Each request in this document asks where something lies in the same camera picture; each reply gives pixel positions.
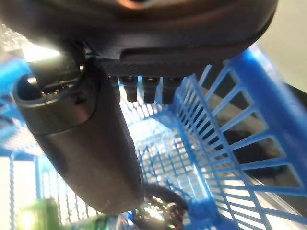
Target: blue plastic basket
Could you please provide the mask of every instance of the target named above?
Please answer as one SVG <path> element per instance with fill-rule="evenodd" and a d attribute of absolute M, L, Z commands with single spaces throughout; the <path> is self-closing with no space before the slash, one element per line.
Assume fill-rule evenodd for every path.
<path fill-rule="evenodd" d="M 18 207 L 35 197 L 54 197 L 62 224 L 98 213 L 64 183 L 5 96 L 28 71 L 14 60 L 0 73 L 7 118 L 0 165 L 8 186 L 1 200 L 10 214 L 2 226 L 11 230 Z M 138 90 L 138 101 L 128 103 L 121 89 L 120 105 L 144 178 L 187 200 L 186 229 L 306 228 L 307 115 L 256 46 L 223 66 L 208 65 L 200 80 L 185 78 L 170 106 L 162 105 L 161 87 L 154 104 L 144 104 Z"/>

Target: black cylindrical part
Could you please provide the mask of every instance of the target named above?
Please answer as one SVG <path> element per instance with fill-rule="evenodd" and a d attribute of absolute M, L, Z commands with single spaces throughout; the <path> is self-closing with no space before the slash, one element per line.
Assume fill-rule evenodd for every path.
<path fill-rule="evenodd" d="M 74 84 L 58 85 L 45 93 L 22 76 L 14 87 L 14 99 L 37 142 L 94 209 L 114 215 L 137 208 L 144 198 L 142 171 L 110 80 L 90 59 Z"/>

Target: bright light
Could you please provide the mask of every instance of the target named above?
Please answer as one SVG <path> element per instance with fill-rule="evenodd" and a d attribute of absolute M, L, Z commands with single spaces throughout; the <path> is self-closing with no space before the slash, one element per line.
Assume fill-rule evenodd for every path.
<path fill-rule="evenodd" d="M 35 222 L 34 214 L 31 212 L 24 212 L 21 216 L 21 225 L 24 230 L 31 230 Z"/>
<path fill-rule="evenodd" d="M 128 222 L 128 224 L 129 224 L 129 226 L 133 226 L 134 225 L 134 223 L 131 221 L 131 220 L 127 220 L 127 222 Z"/>
<path fill-rule="evenodd" d="M 56 50 L 42 48 L 32 43 L 23 46 L 24 59 L 27 62 L 39 61 L 60 55 Z"/>
<path fill-rule="evenodd" d="M 151 208 L 144 208 L 144 210 L 145 210 L 146 212 L 148 212 L 149 215 L 151 215 L 152 217 L 157 218 L 158 220 L 164 220 L 164 218 L 162 217 L 162 215 L 159 214 L 157 211 L 152 210 Z"/>

